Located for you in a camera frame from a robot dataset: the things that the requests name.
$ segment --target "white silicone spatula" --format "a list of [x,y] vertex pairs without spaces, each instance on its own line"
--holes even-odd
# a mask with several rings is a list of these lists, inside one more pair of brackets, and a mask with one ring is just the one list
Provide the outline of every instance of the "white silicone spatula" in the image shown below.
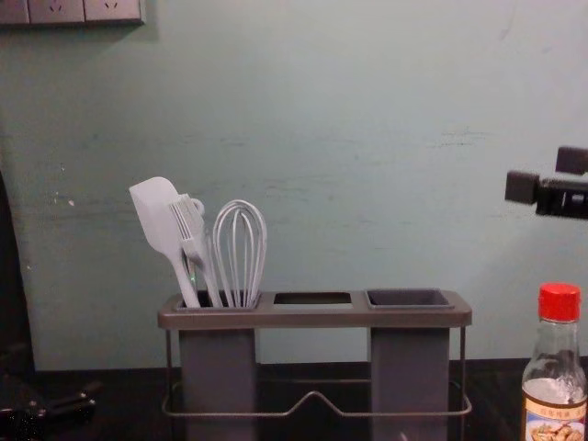
[[186,306],[199,308],[196,291],[182,261],[183,250],[175,219],[168,208],[178,196],[173,184],[164,177],[152,177],[129,188],[129,192],[147,242],[172,264]]

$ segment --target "kitchen utensil caddy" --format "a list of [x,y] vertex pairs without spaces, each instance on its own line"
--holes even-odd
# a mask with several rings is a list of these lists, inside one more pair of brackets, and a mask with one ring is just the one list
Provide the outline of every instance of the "kitchen utensil caddy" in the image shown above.
[[[341,418],[370,418],[371,440],[447,440],[447,419],[471,411],[465,389],[466,327],[471,308],[453,291],[368,289],[262,292],[252,308],[186,308],[180,295],[160,309],[165,329],[168,395],[163,411],[186,420],[187,441],[255,441],[256,421],[287,418],[307,400],[322,400]],[[289,409],[256,408],[255,330],[368,328],[371,409],[346,412],[317,390]],[[461,409],[448,409],[449,330],[459,328]],[[177,331],[181,382],[172,384],[171,332]],[[172,408],[181,386],[183,409]]]

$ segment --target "wall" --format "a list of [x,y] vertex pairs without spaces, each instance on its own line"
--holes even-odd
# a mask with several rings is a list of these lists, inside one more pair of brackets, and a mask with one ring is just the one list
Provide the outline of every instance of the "wall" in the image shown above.
[[[236,197],[265,213],[263,288],[458,291],[472,358],[529,354],[541,281],[588,288],[588,225],[503,201],[507,170],[552,174],[559,145],[588,146],[586,2],[147,12],[136,29],[0,34],[2,171],[40,369],[163,364],[156,312],[177,287],[127,190],[154,175],[208,213]],[[366,356],[365,331],[314,335],[264,334],[261,358]]]

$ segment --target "white kitchen utensil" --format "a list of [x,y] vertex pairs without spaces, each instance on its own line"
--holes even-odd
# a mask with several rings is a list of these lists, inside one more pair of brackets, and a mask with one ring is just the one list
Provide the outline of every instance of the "white kitchen utensil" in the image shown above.
[[177,191],[167,179],[153,177],[129,188],[129,192],[147,242],[172,264],[186,306],[198,308],[196,291],[182,261],[183,250],[175,219],[168,208],[168,204],[177,199]]
[[209,257],[204,220],[192,199],[188,195],[182,195],[175,202],[169,204],[177,222],[177,229],[182,238],[181,244],[186,256],[202,272],[202,276],[209,289],[212,306],[222,308],[222,300],[217,287],[214,267]]
[[[194,205],[196,206],[198,213],[200,213],[201,216],[204,216],[204,204],[202,203],[202,201],[192,198],[192,202],[194,202]],[[198,283],[197,283],[197,279],[196,279],[196,267],[194,265],[194,262],[192,262],[190,259],[187,258],[186,253],[184,253],[183,260],[184,260],[184,265],[186,266],[186,271],[187,271],[188,276],[190,278],[190,282],[192,283],[192,287],[194,288],[195,292],[198,292]]]
[[[212,246],[225,293],[231,293],[237,307],[253,306],[266,261],[267,228],[261,211],[245,200],[226,204],[214,222]],[[243,251],[241,263],[240,251]]]
[[191,198],[188,194],[180,195],[182,198],[189,198],[193,203],[194,207],[196,208],[198,214],[204,219],[204,204],[200,199]]

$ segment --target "power socket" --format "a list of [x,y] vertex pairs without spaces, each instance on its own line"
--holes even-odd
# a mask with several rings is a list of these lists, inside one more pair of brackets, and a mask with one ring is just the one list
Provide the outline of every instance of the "power socket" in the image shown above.
[[0,25],[21,25],[27,23],[27,0],[0,0]]
[[84,22],[83,0],[28,0],[28,11],[33,24]]
[[85,21],[142,23],[141,0],[84,0]]

